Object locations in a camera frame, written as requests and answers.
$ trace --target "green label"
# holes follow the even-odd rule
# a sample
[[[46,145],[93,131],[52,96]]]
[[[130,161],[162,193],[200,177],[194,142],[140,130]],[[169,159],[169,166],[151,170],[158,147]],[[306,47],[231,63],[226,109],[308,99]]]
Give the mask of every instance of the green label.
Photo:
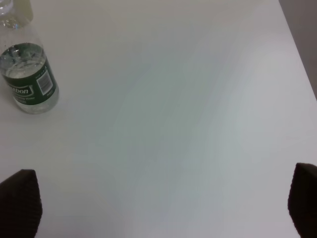
[[[30,43],[19,44],[14,47],[20,51],[26,51],[28,49],[36,49],[39,51],[39,48],[43,50],[41,47]],[[10,54],[9,51],[10,49],[5,51],[2,56]],[[4,79],[12,89],[14,98],[18,102],[25,105],[36,105],[45,102],[55,92],[57,84],[49,62],[47,58],[45,59],[46,61],[41,69],[31,76],[24,78],[10,78],[3,75]]]

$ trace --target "bottle neck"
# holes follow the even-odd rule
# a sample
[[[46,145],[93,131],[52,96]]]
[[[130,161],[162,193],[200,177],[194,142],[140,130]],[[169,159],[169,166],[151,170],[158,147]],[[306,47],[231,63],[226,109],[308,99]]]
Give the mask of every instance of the bottle neck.
[[[13,0],[0,0],[0,16],[6,15],[13,9]]]

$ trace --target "plastic bottle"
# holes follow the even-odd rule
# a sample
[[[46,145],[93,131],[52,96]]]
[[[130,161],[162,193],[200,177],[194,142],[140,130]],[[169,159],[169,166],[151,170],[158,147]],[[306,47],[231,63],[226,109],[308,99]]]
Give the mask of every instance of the plastic bottle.
[[[18,106],[30,114],[52,109],[59,96],[43,45],[13,0],[0,0],[0,73]]]

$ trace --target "water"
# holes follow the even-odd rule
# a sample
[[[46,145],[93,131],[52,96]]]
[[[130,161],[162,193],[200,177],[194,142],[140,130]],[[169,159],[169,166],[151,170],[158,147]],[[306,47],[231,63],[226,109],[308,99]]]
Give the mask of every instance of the water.
[[[23,60],[17,59],[15,64],[12,64],[11,67],[9,67],[6,72],[5,76],[10,78],[25,78],[28,76],[31,76],[38,72],[42,66],[46,62],[46,55],[44,55],[44,52],[41,54],[30,54],[29,57],[23,57]],[[20,102],[18,102],[16,99],[17,105],[25,112],[30,114],[40,114],[49,111],[52,109],[58,102],[59,97],[59,89],[58,85],[56,86],[56,90],[51,95],[50,98],[48,98],[46,101],[36,104],[36,105],[25,105]]]

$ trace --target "water bottle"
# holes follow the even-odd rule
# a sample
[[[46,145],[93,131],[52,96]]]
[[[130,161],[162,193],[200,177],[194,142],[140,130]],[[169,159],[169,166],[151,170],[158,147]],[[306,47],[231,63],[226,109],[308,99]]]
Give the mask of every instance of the water bottle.
[[[0,73],[17,105],[30,114],[52,109],[58,85],[43,45],[13,0],[0,0]]]

